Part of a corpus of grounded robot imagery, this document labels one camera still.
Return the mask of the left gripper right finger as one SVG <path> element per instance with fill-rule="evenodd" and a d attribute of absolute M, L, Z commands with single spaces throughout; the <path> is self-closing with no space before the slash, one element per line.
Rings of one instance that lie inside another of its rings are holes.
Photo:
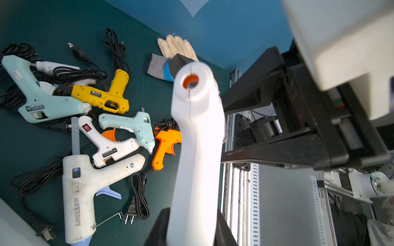
<path fill-rule="evenodd" d="M 339 97 L 317 88 L 296 46 L 267 49 L 222 95 L 226 114 L 272 105 L 282 135 L 226 152 L 224 163 L 285 169 L 364 168 L 385 163 L 388 150 L 349 84 Z"/>

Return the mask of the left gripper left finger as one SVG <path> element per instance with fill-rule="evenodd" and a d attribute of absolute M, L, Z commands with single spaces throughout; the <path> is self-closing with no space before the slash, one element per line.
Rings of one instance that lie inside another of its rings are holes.
<path fill-rule="evenodd" d="M 166 246 L 166 237 L 170 217 L 170 208 L 161 210 L 144 246 Z"/>

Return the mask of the white glue gun red switch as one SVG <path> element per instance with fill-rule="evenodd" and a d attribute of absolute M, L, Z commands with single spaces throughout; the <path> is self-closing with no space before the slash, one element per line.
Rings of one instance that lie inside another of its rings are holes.
<path fill-rule="evenodd" d="M 89 116 L 79 117 L 78 124 L 82 133 L 97 147 L 97 153 L 92 156 L 92 159 L 98 169 L 116 163 L 140 147 L 135 138 L 119 142 L 106 138 L 93 126 L 92 118 Z"/>

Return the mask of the small mint glue gun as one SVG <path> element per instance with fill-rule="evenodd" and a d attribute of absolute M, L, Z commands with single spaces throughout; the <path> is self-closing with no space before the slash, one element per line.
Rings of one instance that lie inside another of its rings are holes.
<path fill-rule="evenodd" d="M 134 117 L 107 113 L 103 113 L 98 117 L 102 129 L 118 128 L 134 133 L 139 145 L 145 148 L 149 154 L 153 153 L 156 143 L 150 115 L 147 112 L 138 111 Z"/>

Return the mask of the white glue gun orange trigger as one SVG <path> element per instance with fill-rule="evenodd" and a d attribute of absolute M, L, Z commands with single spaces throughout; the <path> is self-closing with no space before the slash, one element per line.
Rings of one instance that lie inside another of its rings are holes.
<path fill-rule="evenodd" d="M 211 246 L 226 120 L 218 83 L 205 63 L 186 64 L 177 73 L 171 115 L 179 125 L 182 144 L 166 243 Z"/>

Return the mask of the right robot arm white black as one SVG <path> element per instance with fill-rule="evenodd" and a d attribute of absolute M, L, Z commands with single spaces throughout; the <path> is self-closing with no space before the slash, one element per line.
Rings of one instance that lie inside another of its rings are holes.
<path fill-rule="evenodd" d="M 276 116 L 260 118 L 253 122 L 249 118 L 236 115 L 234 148 L 247 147 L 264 142 L 272 137 L 281 136 L 282 129 Z"/>

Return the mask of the large white Greeler glue gun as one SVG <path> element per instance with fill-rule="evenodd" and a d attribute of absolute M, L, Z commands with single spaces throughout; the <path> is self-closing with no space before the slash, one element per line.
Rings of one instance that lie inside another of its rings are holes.
<path fill-rule="evenodd" d="M 65 242 L 72 246 L 87 246 L 97 228 L 94 196 L 106 194 L 121 198 L 109 186 L 140 171 L 145 157 L 135 154 L 109 167 L 96 169 L 90 157 L 80 153 L 79 131 L 78 118 L 72 117 L 72 155 L 63 158 Z"/>

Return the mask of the white plastic storage box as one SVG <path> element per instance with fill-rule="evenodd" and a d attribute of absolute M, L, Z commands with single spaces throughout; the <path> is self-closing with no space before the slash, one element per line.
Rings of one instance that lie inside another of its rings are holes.
<path fill-rule="evenodd" d="M 1 199 L 1 246 L 48 246 L 49 244 Z"/>

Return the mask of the yellow glue gun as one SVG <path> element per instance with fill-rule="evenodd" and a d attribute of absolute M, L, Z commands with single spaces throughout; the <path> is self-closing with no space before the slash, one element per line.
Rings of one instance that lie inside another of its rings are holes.
<path fill-rule="evenodd" d="M 111 113 L 125 114 L 129 111 L 129 101 L 123 97 L 123 94 L 128 82 L 128 73 L 118 69 L 108 92 L 90 86 L 74 85 L 70 87 L 57 84 L 55 86 L 84 103 L 89 103 Z"/>

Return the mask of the mint glue gun at back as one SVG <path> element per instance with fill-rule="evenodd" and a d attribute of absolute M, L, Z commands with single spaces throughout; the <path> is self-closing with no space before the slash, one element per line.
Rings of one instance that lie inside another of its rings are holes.
<path fill-rule="evenodd" d="M 59 118 L 86 115 L 92 105 L 72 96 L 50 95 L 40 86 L 30 70 L 31 62 L 15 55 L 4 56 L 2 66 L 26 97 L 26 103 L 18 108 L 29 123 L 37 124 Z"/>

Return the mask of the beige work glove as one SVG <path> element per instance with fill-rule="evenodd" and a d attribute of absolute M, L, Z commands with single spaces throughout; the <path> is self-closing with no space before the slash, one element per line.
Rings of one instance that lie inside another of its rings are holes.
<path fill-rule="evenodd" d="M 183 40 L 179 36 L 168 35 L 165 40 L 159 38 L 158 46 L 165 58 L 174 58 L 175 55 L 180 54 L 193 61 L 199 61 L 189 41 Z"/>

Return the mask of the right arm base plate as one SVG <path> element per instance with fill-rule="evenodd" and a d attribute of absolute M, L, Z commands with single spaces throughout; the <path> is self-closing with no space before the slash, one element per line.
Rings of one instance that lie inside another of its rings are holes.
<path fill-rule="evenodd" d="M 234 117 L 234 144 L 233 149 L 249 146 L 253 143 L 250 130 L 250 119 L 238 113 Z"/>

